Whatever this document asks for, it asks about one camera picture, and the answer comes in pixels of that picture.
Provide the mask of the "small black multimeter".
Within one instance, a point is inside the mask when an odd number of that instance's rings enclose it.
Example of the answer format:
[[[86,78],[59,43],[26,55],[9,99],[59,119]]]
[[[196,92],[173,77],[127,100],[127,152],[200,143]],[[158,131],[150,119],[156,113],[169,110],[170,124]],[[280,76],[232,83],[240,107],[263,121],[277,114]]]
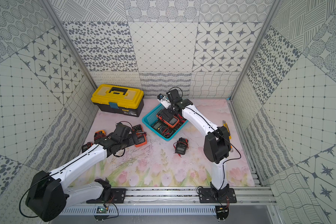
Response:
[[[179,156],[185,155],[186,150],[189,148],[189,141],[185,138],[179,138],[179,140],[173,144],[175,153]]]

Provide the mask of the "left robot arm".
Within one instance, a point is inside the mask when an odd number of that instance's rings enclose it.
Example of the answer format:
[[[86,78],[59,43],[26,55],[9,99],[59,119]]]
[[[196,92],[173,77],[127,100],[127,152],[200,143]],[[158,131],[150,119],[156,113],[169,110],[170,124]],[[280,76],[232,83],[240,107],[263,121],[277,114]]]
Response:
[[[116,124],[116,129],[106,135],[103,131],[95,134],[93,145],[67,162],[50,171],[40,171],[32,179],[30,188],[24,193],[25,205],[36,217],[48,222],[56,218],[65,208],[81,202],[107,204],[124,201],[125,189],[112,190],[108,180],[95,179],[92,183],[71,187],[71,183],[97,163],[117,152],[139,143],[136,132],[129,122]]]

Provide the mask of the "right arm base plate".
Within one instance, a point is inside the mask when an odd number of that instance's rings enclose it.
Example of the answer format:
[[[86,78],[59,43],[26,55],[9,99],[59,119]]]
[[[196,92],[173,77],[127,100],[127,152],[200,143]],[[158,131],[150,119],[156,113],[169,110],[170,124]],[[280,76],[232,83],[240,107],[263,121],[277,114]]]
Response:
[[[233,188],[214,193],[210,188],[197,187],[196,192],[199,196],[200,203],[237,203],[235,190]]]

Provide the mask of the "black red multimeter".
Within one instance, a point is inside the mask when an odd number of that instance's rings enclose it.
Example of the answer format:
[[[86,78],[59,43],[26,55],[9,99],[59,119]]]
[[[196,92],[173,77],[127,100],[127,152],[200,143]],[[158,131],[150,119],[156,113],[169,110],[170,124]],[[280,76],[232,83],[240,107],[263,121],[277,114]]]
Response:
[[[93,143],[92,142],[88,142],[88,143],[86,143],[85,145],[83,145],[82,147],[81,147],[81,151],[82,151],[82,153],[84,153],[85,151],[87,151],[90,147],[92,147],[93,146]]]

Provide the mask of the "small yellow multimeter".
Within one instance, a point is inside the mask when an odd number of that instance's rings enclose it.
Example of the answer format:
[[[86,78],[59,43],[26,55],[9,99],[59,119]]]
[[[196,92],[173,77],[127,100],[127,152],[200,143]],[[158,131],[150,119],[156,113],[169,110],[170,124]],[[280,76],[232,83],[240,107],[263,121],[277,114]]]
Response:
[[[104,130],[100,130],[100,131],[97,131],[95,134],[94,134],[94,140],[98,140],[98,139],[101,139],[101,138],[105,138],[106,137],[106,134],[105,134],[105,131]]]

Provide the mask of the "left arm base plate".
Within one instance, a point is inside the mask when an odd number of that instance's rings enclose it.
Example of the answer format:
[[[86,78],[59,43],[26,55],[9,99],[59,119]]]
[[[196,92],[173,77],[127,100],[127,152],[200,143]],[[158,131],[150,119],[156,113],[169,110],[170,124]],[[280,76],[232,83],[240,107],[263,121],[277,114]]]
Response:
[[[101,200],[104,203],[109,203],[109,202],[115,203],[115,204],[124,203],[126,192],[127,192],[127,189],[125,188],[104,189],[101,195]]]

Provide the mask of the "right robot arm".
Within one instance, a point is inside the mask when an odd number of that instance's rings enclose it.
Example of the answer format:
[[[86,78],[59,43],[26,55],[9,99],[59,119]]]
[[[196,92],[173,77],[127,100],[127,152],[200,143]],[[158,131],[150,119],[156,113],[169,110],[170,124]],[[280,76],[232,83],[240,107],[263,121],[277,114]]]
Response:
[[[204,137],[203,152],[212,162],[211,190],[216,197],[229,191],[225,175],[225,162],[231,149],[230,133],[224,126],[217,126],[202,115],[189,99],[182,99],[177,89],[170,89],[166,95],[159,94],[158,101],[172,115],[181,115]]]

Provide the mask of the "orange multimeter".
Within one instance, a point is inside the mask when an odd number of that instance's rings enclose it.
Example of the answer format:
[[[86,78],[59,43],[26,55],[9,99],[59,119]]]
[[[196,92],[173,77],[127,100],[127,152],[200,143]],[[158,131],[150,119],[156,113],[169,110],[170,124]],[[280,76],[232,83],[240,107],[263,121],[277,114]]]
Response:
[[[138,139],[138,143],[135,144],[135,147],[141,147],[147,144],[147,134],[143,130],[142,125],[133,126],[133,130],[135,131]]]
[[[174,116],[173,114],[169,112],[166,112],[165,110],[160,110],[157,113],[157,117],[161,122],[166,124],[169,128],[175,128],[179,123],[179,119],[176,116]]]

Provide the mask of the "dark green multimeter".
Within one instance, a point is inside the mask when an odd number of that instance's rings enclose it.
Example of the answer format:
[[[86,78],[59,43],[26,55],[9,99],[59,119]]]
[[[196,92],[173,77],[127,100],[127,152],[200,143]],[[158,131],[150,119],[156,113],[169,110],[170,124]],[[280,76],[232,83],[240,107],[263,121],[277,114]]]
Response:
[[[152,128],[164,139],[169,139],[175,132],[174,129],[159,120],[152,125]]]

